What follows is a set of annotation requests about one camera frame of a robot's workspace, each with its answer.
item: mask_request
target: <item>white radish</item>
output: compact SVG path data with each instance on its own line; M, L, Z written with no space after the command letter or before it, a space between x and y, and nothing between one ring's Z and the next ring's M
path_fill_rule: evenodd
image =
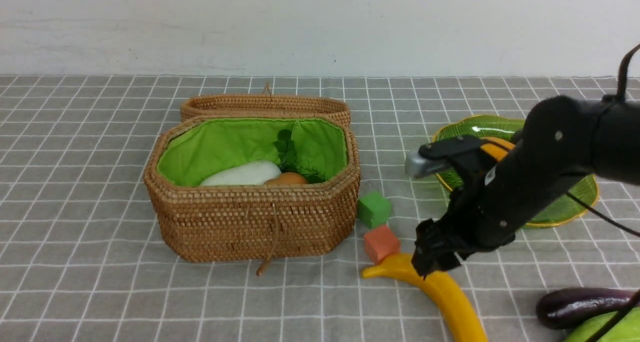
M262 185L267 180L279 175L281 175L281 170L278 165L271 161L258 160L213 174L202 181L200 185Z

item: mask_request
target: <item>yellow rim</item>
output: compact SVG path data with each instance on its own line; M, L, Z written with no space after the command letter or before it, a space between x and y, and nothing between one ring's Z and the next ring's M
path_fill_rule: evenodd
M507 117L502 117L502 116L498 116L498 115L471 115L469 117L465 117L464 119L458 121L457 123L451 123L448 124L446 126L442 126L441 128L438 129L438 131L436 131L436 133L434 133L433 138L431 139L432 142L434 142L436 140L436 138L438 137L438 135L441 133L442 130L444 130L445 128L449 127L449 126L453 126L454 124L459 124L463 121L469 120L469 119L473 119L474 117L499 117L500 119L504 119L506 121L523 121L524 119L509 119ZM596 187L596 197L593 199L593 202L590 204L591 207L594 207L596 205L596 203L598 203L598 200L600 199L600 186L598 185L598 182L596 181L595 177L593 175L589 175L590 178L593 180L593 184ZM436 174L436 178L438 179L438 181L440 182L440 184L442 184L444 186L445 189L447 189L449 192L451 192L453 189L451 188L450 185L448 185L446 183L446 181L442 178L442 176L440 174ZM583 209L582 212L579 212L577 214L575 214L572 217L569 217L568 219L564 220L564 221L560 221L560 222L548 222L548 223L531 223L528 222L526 223L525 226L529 227L529 228L553 228L553 227L557 227L557 226L561 226L563 224L567 224L571 221L573 221L574 219L579 219L580 217L582 217L584 214L586 214L587 212L589 212L589 210L587 210L586 208Z

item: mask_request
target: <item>white wall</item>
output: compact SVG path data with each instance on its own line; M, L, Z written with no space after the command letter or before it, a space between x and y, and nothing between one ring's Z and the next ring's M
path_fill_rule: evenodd
M638 42L640 0L0 0L0 73L605 75Z

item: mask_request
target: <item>wicker basket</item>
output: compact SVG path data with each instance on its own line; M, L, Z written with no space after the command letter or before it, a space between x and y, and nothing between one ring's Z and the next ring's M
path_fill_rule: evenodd
M202 115L158 138L144 169L144 184L164 241L189 262L261 259L268 264L271 258L318 256L334 249L354 228L361 169L354 134L326 115L288 115L323 119L343 131L347 165L325 182L181 187L158 172L171 140L205 121L238 117L282 115L241 111Z
M262 94L218 94L195 96L180 106L183 122L199 115L226 115L235 111L277 112L279 114L302 113L326 115L344 126L350 126L351 113L343 101L310 96L272 94L269 84Z

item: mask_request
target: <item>basket string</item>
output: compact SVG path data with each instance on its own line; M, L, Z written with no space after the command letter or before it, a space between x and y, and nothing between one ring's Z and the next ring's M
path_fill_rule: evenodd
M268 93L271 97L274 96L274 93L272 92L272 88L269 87L269 82L268 81L264 84L264 88L262 89L262 93L263 94L267 94Z
M273 221L274 221L273 227L275 228L275 233L274 233L275 236L273 238L273 245L271 246L271 251L265 257L265 259L262 261L262 263L256 270L255 272L256 276L262 276L263 273L265 273L265 270L267 269L267 267L269 267L269 264L272 262L272 258L274 257L274 253L276 251L276 246L278 246L278 242L280 240L280 229L282 225L278 223L278 219L276 218L277 213L276 213L275 203L272 203L271 207L273 209Z
M262 89L262 93L263 94L269 94L269 98L270 98L271 102L275 102L274 92L272 92L272 88L269 87L269 82L268 81L264 84L264 88Z

